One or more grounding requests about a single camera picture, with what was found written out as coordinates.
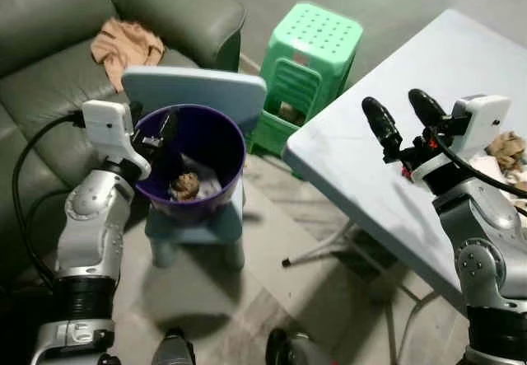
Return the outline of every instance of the leather sofa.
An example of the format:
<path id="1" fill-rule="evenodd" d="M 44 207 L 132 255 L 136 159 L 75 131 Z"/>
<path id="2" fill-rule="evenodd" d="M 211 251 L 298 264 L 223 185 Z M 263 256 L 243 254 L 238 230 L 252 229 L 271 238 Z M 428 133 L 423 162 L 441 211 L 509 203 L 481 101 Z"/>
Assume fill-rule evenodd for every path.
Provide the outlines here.
<path id="1" fill-rule="evenodd" d="M 29 265 L 11 196 L 22 148 L 52 118 L 90 99 L 128 102 L 117 94 L 90 43 L 112 16 L 137 21 L 166 46 L 161 65 L 236 71 L 244 9 L 232 0 L 0 0 L 0 283 Z M 46 134 L 21 172 L 21 202 L 71 189 L 99 161 L 81 129 L 62 124 Z M 33 240 L 50 252 L 64 224 L 64 197 L 36 214 Z"/>

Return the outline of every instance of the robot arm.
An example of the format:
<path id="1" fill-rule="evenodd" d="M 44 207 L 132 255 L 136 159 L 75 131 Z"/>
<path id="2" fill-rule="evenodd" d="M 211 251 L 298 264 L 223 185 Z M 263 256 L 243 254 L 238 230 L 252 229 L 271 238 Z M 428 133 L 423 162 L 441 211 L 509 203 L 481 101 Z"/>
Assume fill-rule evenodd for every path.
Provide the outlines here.
<path id="1" fill-rule="evenodd" d="M 88 139 L 107 158 L 68 196 L 58 241 L 53 321 L 40 327 L 31 365 L 119 364 L 105 353 L 114 342 L 111 319 L 120 275 L 124 224 L 133 186 L 150 174 L 150 158 L 173 136 L 167 115 L 159 138 L 136 133 L 127 105 L 88 101 L 82 107 Z"/>
<path id="2" fill-rule="evenodd" d="M 414 89 L 408 95 L 426 128 L 404 150 L 385 107 L 368 97 L 362 108 L 385 161 L 400 160 L 436 196 L 433 205 L 452 243 L 470 321 L 465 357 L 476 364 L 525 364 L 527 240 L 520 218 L 498 189 L 457 166 L 437 144 L 465 158 L 481 152 L 498 135 L 510 101 L 465 97 L 447 115 L 426 93 Z"/>

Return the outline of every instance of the floor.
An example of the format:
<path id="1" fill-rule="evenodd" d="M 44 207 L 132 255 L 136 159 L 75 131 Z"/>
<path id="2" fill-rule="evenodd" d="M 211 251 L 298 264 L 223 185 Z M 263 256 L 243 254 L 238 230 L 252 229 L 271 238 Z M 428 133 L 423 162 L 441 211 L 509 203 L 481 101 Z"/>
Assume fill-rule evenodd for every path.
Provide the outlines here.
<path id="1" fill-rule="evenodd" d="M 340 228 L 346 218 L 312 185 L 273 157 L 249 156 L 245 168 L 245 267 L 222 267 L 214 246 L 182 248 L 166 269 L 152 266 L 140 222 L 125 235 L 123 276 L 115 297 L 113 351 L 126 364 L 150 363 L 165 331 L 181 326 L 199 365 L 264 364 L 274 326 L 303 330 L 341 365 L 396 363 L 413 300 L 431 289 L 399 262 L 389 276 L 339 259 L 283 269 L 280 261 Z M 456 363 L 467 342 L 467 321 L 436 299 L 416 320 L 401 364 Z"/>

